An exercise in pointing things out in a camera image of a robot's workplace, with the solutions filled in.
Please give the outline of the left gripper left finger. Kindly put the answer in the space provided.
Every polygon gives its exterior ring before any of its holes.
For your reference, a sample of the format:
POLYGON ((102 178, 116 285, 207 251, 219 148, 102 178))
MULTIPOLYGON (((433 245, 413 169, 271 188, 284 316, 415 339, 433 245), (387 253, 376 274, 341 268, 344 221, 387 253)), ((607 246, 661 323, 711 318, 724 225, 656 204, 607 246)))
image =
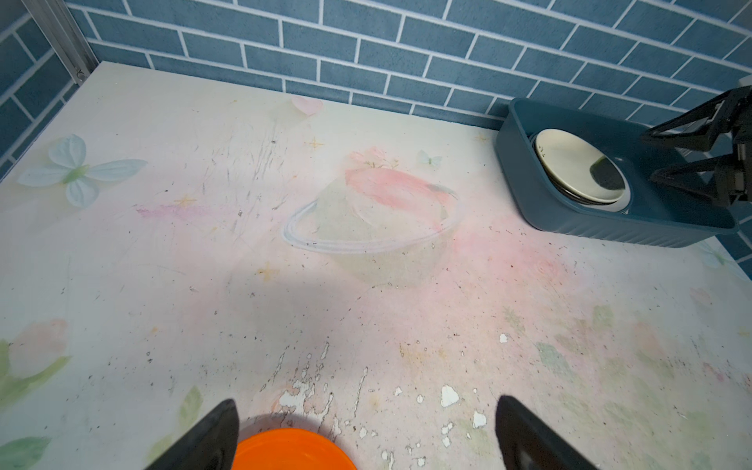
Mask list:
POLYGON ((240 434, 234 399, 226 399, 146 467, 147 470, 230 470, 240 434))

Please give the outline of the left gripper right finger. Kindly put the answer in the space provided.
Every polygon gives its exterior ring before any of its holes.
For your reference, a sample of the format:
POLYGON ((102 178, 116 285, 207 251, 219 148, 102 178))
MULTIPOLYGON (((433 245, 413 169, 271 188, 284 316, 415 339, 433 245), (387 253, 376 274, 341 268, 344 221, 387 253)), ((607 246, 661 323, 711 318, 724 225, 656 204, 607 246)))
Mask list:
POLYGON ((597 469, 515 397, 502 395, 495 436, 506 469, 597 469))

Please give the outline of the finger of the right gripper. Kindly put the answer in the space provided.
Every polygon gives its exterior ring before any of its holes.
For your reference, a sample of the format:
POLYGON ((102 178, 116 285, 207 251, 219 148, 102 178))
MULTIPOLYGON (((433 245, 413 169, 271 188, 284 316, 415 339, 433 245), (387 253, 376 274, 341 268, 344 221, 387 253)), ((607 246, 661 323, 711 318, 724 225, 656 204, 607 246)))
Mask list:
POLYGON ((729 154, 656 170, 650 180, 673 187, 718 207, 748 202, 751 196, 751 160, 729 154))
POLYGON ((722 134, 732 144, 751 143, 751 87, 724 92, 675 119, 656 125, 640 140, 662 148, 708 152, 722 134))

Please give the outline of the orange plate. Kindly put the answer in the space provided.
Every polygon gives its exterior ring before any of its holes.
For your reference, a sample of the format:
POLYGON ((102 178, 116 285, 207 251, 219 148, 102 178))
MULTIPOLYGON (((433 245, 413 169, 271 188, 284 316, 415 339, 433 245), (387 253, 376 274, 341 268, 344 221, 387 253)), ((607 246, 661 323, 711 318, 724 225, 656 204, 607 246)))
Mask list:
POLYGON ((285 428, 262 432, 240 442, 231 469, 356 470, 356 466, 327 438, 307 430, 285 428))

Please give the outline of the teal plastic bin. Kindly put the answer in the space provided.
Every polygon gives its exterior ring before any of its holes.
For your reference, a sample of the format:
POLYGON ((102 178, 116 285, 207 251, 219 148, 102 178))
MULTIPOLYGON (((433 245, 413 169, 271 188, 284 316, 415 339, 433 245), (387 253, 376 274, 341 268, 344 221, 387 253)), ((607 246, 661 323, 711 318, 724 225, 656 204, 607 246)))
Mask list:
POLYGON ((541 231, 666 248, 737 233, 738 221, 729 209, 650 181, 654 170, 685 159, 677 150, 642 141, 646 129, 640 123, 518 98, 508 105, 495 154, 519 212, 541 231), (530 140, 549 128, 573 133, 614 160, 632 193, 626 211, 579 205, 553 186, 530 140))

